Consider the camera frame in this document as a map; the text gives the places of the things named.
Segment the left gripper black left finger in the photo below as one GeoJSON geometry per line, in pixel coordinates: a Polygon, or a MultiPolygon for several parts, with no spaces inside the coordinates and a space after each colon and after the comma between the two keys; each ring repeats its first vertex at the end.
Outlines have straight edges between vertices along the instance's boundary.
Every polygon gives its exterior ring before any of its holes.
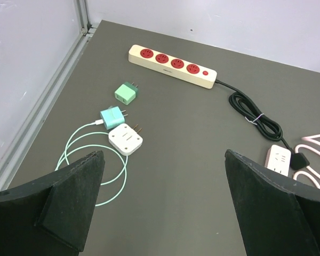
{"type": "Polygon", "coordinates": [[[0,255],[79,255],[105,159],[94,151],[57,171],[0,191],[0,255]]]}

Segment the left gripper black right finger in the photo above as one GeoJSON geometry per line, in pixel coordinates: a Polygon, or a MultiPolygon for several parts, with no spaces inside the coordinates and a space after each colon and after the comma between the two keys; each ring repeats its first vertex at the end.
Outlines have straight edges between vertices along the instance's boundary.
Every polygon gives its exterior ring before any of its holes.
{"type": "Polygon", "coordinates": [[[247,255],[320,255],[320,189],[230,149],[225,169],[247,255]]]}

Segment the pink power strip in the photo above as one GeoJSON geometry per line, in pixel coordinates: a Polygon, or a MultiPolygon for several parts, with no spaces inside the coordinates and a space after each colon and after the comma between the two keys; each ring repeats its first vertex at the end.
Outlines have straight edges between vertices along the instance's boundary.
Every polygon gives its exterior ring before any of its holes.
{"type": "Polygon", "coordinates": [[[278,145],[272,145],[265,161],[265,167],[284,176],[289,175],[291,152],[278,145]]]}

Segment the white square charger plug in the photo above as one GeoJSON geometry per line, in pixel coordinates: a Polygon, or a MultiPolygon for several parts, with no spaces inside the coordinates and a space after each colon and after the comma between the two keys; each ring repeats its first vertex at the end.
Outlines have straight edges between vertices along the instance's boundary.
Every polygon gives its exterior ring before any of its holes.
{"type": "Polygon", "coordinates": [[[108,133],[108,140],[123,156],[132,155],[143,143],[143,138],[125,123],[112,129],[108,133]]]}

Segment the teal charger plug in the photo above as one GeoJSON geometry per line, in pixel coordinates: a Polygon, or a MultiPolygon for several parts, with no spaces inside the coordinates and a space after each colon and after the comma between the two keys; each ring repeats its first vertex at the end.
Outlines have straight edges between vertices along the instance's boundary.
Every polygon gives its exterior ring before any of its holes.
{"type": "Polygon", "coordinates": [[[107,130],[114,129],[115,127],[125,123],[127,114],[121,110],[119,106],[110,107],[100,112],[100,117],[107,130]]]}

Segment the green charger plug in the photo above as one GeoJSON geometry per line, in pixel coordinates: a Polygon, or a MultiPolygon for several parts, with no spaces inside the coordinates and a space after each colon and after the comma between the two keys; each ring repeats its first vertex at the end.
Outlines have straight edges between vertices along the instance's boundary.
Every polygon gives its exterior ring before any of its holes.
{"type": "Polygon", "coordinates": [[[126,106],[129,105],[139,93],[137,85],[133,83],[124,82],[115,92],[115,98],[126,106]]]}

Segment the beige power strip red sockets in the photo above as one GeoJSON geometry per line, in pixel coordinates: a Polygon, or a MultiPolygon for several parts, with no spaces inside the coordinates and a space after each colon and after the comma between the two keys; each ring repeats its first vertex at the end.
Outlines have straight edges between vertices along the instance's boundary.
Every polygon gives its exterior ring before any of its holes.
{"type": "Polygon", "coordinates": [[[213,69],[140,45],[132,45],[128,55],[129,62],[133,64],[166,74],[205,89],[213,88],[215,80],[217,79],[217,72],[213,69]]]}

